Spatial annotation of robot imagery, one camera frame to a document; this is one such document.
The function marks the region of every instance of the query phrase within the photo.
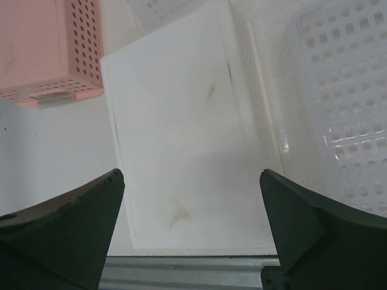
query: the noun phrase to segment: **basket hole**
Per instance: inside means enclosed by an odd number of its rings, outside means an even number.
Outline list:
[[[363,175],[362,166],[359,163],[356,163],[355,165],[353,165],[353,168],[356,176],[360,177]]]
[[[345,24],[345,31],[348,35],[353,34],[355,32],[355,28],[352,23]]]
[[[387,109],[387,95],[382,96],[381,101],[382,101],[382,108]]]
[[[374,43],[374,39],[372,38],[372,36],[368,36],[368,37],[366,37],[366,39],[364,40],[364,43],[365,43],[366,45],[373,44],[373,43]]]
[[[346,110],[346,107],[340,107],[339,108],[339,116],[340,116],[341,119],[346,119],[348,117],[348,111]]]
[[[348,17],[350,15],[350,9],[348,8],[348,6],[344,7],[343,11],[341,12],[341,15],[343,17]]]
[[[384,138],[379,138],[376,140],[376,145],[379,150],[386,150],[387,149],[387,143]]]
[[[387,31],[379,33],[379,37],[382,41],[387,41]]]
[[[365,30],[365,29],[369,28],[369,22],[368,22],[367,18],[361,18],[361,20],[359,20],[359,23],[360,23],[360,28],[362,30]]]
[[[350,66],[344,66],[342,68],[343,76],[344,77],[350,77],[351,76],[351,67]]]
[[[328,43],[328,37],[327,34],[321,33],[319,36],[321,44],[327,44]]]
[[[372,129],[374,130],[375,133],[382,131],[382,125],[378,120],[372,121]]]
[[[345,186],[345,195],[347,195],[347,197],[349,198],[353,198],[355,196],[352,186],[350,185]]]
[[[344,134],[347,138],[352,138],[353,137],[353,130],[351,126],[345,126],[344,127]]]
[[[359,122],[358,124],[357,124],[357,128],[358,128],[358,130],[359,130],[359,134],[361,134],[361,136],[364,136],[364,135],[366,135],[367,134],[367,127],[365,126],[365,123],[363,123],[363,122]]]
[[[383,194],[383,184],[380,181],[376,181],[374,183],[374,191],[375,191],[375,194],[377,195]]]
[[[371,142],[369,141],[364,141],[362,143],[363,151],[366,153],[371,153],[372,152],[372,145]]]
[[[319,85],[324,85],[327,82],[325,74],[324,73],[319,73],[317,75],[317,83]]]
[[[336,21],[336,15],[331,15],[328,18],[329,22],[335,22]]]
[[[362,11],[364,9],[364,3],[359,1],[358,3],[356,3],[355,8],[356,8],[356,11],[358,12]]]
[[[342,99],[343,97],[343,91],[341,89],[338,89],[337,91],[334,92],[334,96],[335,98],[337,98],[338,100]]]
[[[338,28],[333,29],[332,36],[333,36],[333,39],[335,39],[335,40],[340,39],[341,38],[340,30]]]
[[[385,21],[385,18],[383,17],[383,13],[382,12],[375,13],[374,19],[375,19],[375,23],[377,25],[380,25],[380,24],[382,24]]]
[[[351,49],[352,50],[355,50],[359,47],[359,43],[357,41],[354,41],[351,43]]]
[[[337,141],[340,139],[340,132],[336,128],[330,129],[331,131],[331,136],[333,141]]]
[[[329,72],[329,78],[332,82],[335,82],[339,79],[339,73],[335,70]]]
[[[361,196],[367,196],[368,195],[367,185],[359,184],[359,192]]]
[[[336,158],[338,160],[341,160],[341,159],[344,159],[345,155],[344,155],[344,149],[343,147],[341,146],[337,146],[336,147]]]
[[[328,102],[330,97],[329,97],[329,94],[324,94],[321,96],[321,99],[324,101],[324,102]]]

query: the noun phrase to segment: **perforated basket side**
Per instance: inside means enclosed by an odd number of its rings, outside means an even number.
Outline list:
[[[258,54],[253,47],[253,34],[248,21],[232,8],[232,16],[235,23],[239,48],[242,52],[242,62],[247,76],[249,95],[254,107],[255,125],[262,140],[265,152],[265,166],[277,172],[283,171],[279,156],[276,137],[272,123],[272,116],[268,102],[261,86]]]
[[[103,56],[99,0],[67,1],[70,74],[82,86],[103,87],[99,60]],[[76,98],[82,98],[77,91]]]
[[[127,0],[143,33],[152,32],[193,12],[210,0]]]

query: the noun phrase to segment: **pink plastic basket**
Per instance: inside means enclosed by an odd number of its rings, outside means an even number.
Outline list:
[[[0,0],[0,20],[0,99],[34,106],[103,92],[99,0]]]

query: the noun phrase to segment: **plastic container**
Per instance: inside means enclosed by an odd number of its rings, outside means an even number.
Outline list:
[[[320,2],[292,18],[276,67],[289,148],[285,174],[382,216],[387,216],[386,44],[386,1]]]
[[[212,1],[103,58],[138,253],[273,253],[268,167],[387,213],[387,4],[304,4]]]
[[[99,0],[1,1],[0,18],[0,99],[33,106],[102,93]]]
[[[275,253],[259,175],[282,166],[255,56],[212,1],[102,59],[135,254]]]

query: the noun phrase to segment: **clear plastic basket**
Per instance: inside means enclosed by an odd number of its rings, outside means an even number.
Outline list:
[[[1,1],[0,99],[21,106],[103,91],[99,0]]]

